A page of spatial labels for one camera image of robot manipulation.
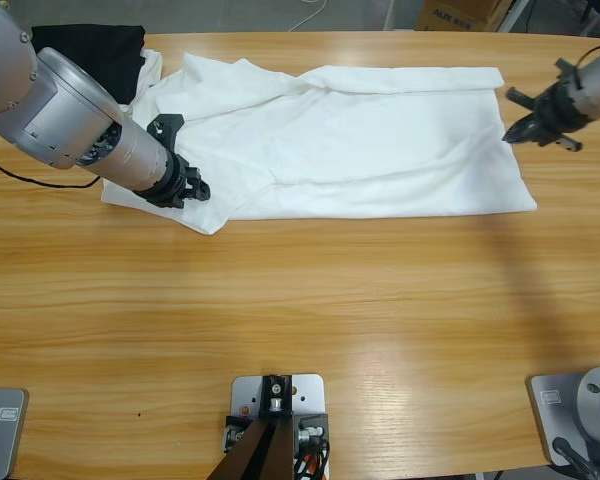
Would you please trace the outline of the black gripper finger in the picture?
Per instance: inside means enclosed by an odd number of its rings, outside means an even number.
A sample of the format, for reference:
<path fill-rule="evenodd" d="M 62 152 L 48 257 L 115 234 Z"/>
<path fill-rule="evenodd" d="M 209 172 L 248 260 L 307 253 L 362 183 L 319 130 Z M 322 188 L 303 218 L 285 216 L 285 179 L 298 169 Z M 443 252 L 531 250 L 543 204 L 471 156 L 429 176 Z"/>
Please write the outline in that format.
<path fill-rule="evenodd" d="M 504 134 L 503 140 L 534 140 L 536 122 L 532 113 L 516 121 Z"/>
<path fill-rule="evenodd" d="M 538 141 L 538 126 L 535 124 L 514 124 L 502 137 L 509 144 L 536 143 Z"/>
<path fill-rule="evenodd" d="M 211 198 L 210 186 L 202 179 L 198 169 L 187 169 L 185 179 L 186 186 L 182 191 L 183 199 L 208 201 Z"/>

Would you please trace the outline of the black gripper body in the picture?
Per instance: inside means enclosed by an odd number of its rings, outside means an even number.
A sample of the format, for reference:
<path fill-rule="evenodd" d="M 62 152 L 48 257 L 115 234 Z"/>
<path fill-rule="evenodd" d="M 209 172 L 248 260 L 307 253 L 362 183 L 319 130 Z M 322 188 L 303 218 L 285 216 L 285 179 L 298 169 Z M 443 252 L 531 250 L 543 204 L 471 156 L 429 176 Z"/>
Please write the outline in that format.
<path fill-rule="evenodd" d="M 166 170 L 162 178 L 152 187 L 142 191 L 134 190 L 133 193 L 156 207 L 183 209 L 184 201 L 188 200 L 182 198 L 187 169 L 198 168 L 191 167 L 180 155 L 168 150 Z"/>
<path fill-rule="evenodd" d="M 575 108 L 566 82 L 558 81 L 536 97 L 511 87 L 506 98 L 534 115 L 538 126 L 538 141 L 534 144 L 539 147 L 557 144 L 571 152 L 582 150 L 583 144 L 568 134 L 581 130 L 591 120 Z"/>

